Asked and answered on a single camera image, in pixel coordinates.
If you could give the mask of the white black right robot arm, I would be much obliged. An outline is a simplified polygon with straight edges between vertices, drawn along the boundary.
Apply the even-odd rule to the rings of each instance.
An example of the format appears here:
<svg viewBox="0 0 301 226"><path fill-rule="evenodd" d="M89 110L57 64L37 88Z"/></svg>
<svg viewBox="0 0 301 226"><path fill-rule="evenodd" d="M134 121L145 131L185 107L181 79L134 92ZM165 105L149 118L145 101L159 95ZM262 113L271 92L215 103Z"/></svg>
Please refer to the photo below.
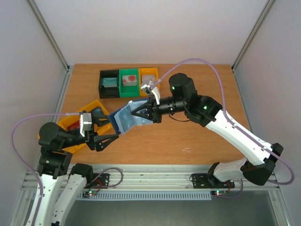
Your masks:
<svg viewBox="0 0 301 226"><path fill-rule="evenodd" d="M131 111L133 116L160 123L164 114L184 112L187 119L207 128L237 148L244 158L238 161L214 163L206 174L211 187L232 179L246 179L263 186L283 151L278 144L265 142L235 121L216 100L199 95L192 78L177 73L169 80L172 96L156 100L155 95Z"/></svg>

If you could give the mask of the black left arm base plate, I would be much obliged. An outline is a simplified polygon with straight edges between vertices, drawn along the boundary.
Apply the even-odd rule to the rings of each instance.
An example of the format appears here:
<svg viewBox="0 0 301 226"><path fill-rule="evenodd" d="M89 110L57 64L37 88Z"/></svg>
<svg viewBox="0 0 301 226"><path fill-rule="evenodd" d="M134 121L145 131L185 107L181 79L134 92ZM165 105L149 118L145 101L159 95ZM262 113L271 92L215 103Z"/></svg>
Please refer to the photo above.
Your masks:
<svg viewBox="0 0 301 226"><path fill-rule="evenodd" d="M109 173L103 173L100 176L97 175L97 173L94 173L93 179L96 180L92 182L91 184L87 185L86 189L98 189L98 188L106 188L109 185L110 175Z"/></svg>

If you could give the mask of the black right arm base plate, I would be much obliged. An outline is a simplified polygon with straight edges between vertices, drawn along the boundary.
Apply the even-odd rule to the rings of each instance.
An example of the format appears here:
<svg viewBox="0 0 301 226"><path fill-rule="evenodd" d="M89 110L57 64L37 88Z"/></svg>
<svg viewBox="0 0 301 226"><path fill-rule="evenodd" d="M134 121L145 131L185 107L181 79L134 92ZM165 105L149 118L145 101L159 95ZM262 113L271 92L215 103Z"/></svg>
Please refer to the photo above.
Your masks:
<svg viewBox="0 0 301 226"><path fill-rule="evenodd" d="M208 176L206 173L193 173L189 177L189 181L192 182L194 189L210 188L210 189L226 189L235 188L234 182L227 180L221 182L214 176Z"/></svg>

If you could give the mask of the blue zip card holder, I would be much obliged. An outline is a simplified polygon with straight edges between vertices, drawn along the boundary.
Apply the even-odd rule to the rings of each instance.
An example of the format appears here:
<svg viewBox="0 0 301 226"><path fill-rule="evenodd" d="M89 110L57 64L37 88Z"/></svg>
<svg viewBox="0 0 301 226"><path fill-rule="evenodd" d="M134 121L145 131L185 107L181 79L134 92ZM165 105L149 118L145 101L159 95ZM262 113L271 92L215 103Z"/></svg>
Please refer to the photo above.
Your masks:
<svg viewBox="0 0 301 226"><path fill-rule="evenodd" d="M108 119L112 124L113 129L118 135L125 134L127 131L129 131L131 128L135 126L153 124L153 121L151 120L134 116L131 114L131 111L147 103L148 101L149 101L148 97L131 100L122 108L108 115Z"/></svg>

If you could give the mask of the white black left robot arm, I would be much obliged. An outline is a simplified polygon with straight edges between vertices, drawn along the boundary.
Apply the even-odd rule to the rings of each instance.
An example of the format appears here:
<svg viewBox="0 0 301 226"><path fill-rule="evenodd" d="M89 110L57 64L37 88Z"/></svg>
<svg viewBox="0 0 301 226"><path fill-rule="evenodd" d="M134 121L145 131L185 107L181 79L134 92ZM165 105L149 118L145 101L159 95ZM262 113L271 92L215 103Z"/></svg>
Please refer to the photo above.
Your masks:
<svg viewBox="0 0 301 226"><path fill-rule="evenodd" d="M38 186L26 225L63 226L80 191L88 188L92 195L94 188L110 187L104 182L94 185L102 174L106 174L106 169L95 174L91 165L77 163L68 171L72 153L65 148L87 144L90 150L100 152L119 137L117 134L98 135L95 124L94 119L86 120L82 115L79 127L73 130L66 131L55 122L48 122L40 128Z"/></svg>

